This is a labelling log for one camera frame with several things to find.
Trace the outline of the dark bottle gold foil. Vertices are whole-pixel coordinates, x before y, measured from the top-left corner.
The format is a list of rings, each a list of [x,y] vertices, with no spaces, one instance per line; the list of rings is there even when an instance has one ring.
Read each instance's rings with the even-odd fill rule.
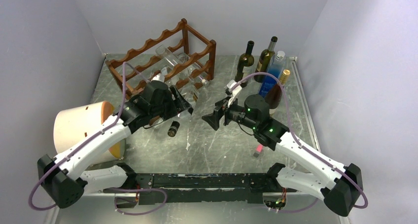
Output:
[[[283,70],[279,77],[279,82],[284,86],[287,82],[291,71],[288,69]],[[282,89],[279,84],[275,84],[272,89],[265,96],[265,102],[269,105],[269,114],[273,115],[276,112],[276,109],[281,101]]]

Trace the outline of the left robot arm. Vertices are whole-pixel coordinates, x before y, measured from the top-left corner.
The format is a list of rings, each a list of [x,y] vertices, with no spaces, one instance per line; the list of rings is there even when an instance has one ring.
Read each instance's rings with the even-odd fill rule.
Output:
[[[153,80],[144,90],[128,101],[123,101],[118,113],[111,115],[92,135],[54,158],[45,154],[37,161],[38,182],[33,187],[29,206],[38,211],[45,208],[33,204],[38,187],[42,187],[54,201],[53,207],[67,208],[91,190],[118,187],[131,192],[136,187],[134,172],[116,165],[109,172],[85,173],[90,164],[102,153],[156,117],[168,120],[182,112],[192,112],[193,106],[175,86]]]

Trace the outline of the dark bottle cream label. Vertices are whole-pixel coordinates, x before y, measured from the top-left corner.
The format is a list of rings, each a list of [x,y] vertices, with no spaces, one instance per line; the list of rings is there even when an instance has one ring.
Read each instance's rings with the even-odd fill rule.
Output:
[[[244,79],[252,72],[252,66],[254,64],[254,57],[252,55],[253,47],[254,41],[248,41],[245,53],[243,53],[239,57],[237,64],[237,72],[235,75],[236,82],[239,82],[240,80]]]

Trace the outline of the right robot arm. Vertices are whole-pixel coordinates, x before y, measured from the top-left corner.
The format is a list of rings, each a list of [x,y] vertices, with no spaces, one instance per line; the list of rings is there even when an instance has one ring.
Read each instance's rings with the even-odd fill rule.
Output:
[[[261,145],[296,161],[308,173],[280,165],[266,178],[271,191],[295,189],[320,199],[335,214],[346,217],[355,207],[363,192],[361,169],[351,163],[344,165],[315,150],[290,129],[269,115],[269,105],[258,94],[248,96],[243,106],[228,96],[215,103],[213,112],[202,116],[212,129],[218,130],[220,120],[224,125],[231,121],[252,130]]]

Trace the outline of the green wine bottle silver cap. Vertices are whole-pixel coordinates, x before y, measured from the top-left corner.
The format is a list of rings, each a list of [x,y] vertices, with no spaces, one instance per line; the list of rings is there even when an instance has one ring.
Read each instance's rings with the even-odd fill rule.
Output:
[[[275,49],[277,41],[278,41],[277,36],[271,37],[268,47],[261,52],[257,66],[255,68],[256,73],[266,72],[270,59],[275,54],[274,49]]]

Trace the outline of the blue labelled clear bottle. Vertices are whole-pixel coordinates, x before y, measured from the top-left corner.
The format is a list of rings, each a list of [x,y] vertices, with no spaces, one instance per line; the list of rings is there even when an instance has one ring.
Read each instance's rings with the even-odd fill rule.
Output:
[[[279,78],[282,71],[285,69],[285,66],[286,66],[285,52],[278,51],[274,56],[271,57],[266,72],[274,75],[276,78]],[[270,76],[265,76],[260,86],[258,94],[264,98],[267,95],[267,93],[273,88],[275,83],[276,83],[275,79],[273,79]]]

